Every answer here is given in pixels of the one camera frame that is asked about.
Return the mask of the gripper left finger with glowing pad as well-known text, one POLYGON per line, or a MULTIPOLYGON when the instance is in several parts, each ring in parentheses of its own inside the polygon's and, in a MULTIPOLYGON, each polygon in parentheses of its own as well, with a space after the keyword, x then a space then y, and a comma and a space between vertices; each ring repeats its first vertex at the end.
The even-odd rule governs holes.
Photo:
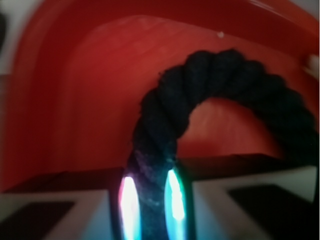
POLYGON ((134 179, 121 167, 31 177, 0 195, 3 240, 138 240, 134 179))

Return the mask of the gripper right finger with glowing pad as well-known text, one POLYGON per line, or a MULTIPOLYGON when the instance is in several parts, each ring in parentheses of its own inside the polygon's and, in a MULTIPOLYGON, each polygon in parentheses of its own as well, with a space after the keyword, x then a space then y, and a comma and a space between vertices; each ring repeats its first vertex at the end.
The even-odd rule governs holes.
POLYGON ((318 168, 264 154, 186 158, 167 173, 171 240, 316 240, 318 168))

